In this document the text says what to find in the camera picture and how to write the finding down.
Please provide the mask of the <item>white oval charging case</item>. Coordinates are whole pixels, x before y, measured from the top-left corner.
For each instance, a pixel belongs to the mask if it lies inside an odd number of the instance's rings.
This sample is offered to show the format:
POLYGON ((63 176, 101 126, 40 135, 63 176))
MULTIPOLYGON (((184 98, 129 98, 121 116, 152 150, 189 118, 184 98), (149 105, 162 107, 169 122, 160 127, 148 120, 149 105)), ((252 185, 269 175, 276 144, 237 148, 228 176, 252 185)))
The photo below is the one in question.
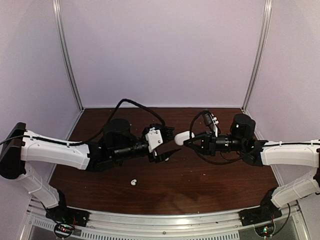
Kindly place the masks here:
POLYGON ((192 139, 194 137, 195 137, 195 134, 192 131, 187 130, 187 131, 178 133, 174 137, 174 142, 178 146, 183 146, 184 145, 184 141, 187 141, 187 140, 192 139))

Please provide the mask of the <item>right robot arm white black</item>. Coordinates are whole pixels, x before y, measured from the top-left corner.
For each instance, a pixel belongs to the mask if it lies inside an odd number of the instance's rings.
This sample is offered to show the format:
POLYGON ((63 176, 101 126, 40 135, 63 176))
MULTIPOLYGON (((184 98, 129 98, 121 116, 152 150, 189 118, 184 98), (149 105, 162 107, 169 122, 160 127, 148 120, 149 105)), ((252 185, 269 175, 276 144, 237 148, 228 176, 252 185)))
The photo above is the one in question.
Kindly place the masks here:
POLYGON ((191 130, 174 138, 178 146, 188 147, 204 161, 217 152, 236 152, 237 158, 227 159, 223 165, 242 160, 250 166, 296 165, 311 167, 311 171, 296 180, 270 189, 255 208, 241 210, 238 214, 243 226, 272 221, 282 216, 281 207, 298 199, 320 193, 320 142, 274 142, 256 140, 256 122, 244 113, 233 117, 229 134, 221 134, 217 118, 207 110, 200 112, 209 128, 200 134, 191 130))

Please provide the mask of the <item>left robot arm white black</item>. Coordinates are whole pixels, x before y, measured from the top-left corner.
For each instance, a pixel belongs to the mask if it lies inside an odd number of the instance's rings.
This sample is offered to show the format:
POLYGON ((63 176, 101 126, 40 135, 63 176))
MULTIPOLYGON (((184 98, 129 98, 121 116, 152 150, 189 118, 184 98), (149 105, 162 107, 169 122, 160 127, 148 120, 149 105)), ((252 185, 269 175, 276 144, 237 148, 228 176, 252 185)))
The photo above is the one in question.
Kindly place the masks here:
POLYGON ((140 157, 147 157, 151 163, 161 163, 168 161, 177 150, 159 154, 157 148, 174 138, 174 128, 155 123, 137 137, 123 118, 108 121, 97 142, 47 138, 26 130, 25 123, 19 122, 1 142, 0 175, 21 182, 28 193, 42 203, 47 218, 70 227, 86 227, 89 212, 68 207, 63 192, 50 186, 30 162, 64 165, 94 173, 120 167, 124 161, 140 157))

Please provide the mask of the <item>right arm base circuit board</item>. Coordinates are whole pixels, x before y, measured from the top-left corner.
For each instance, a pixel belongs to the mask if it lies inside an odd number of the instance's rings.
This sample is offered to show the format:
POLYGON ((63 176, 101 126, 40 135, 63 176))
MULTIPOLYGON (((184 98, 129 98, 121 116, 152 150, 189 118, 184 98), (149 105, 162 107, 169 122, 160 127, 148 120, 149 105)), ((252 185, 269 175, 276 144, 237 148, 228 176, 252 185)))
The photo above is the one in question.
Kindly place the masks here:
POLYGON ((259 225, 254 227, 255 233, 261 238, 268 238, 275 232, 275 225, 273 223, 259 225))

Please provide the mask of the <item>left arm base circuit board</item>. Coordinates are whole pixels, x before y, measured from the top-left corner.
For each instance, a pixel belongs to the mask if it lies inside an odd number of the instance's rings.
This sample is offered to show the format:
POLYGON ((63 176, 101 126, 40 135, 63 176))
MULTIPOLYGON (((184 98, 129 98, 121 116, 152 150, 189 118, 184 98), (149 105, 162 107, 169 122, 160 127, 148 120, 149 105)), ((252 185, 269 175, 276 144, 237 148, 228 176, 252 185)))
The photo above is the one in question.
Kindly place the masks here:
POLYGON ((54 226, 53 233, 60 239, 66 239, 73 234, 74 230, 75 228, 73 226, 66 223, 58 222, 54 226))

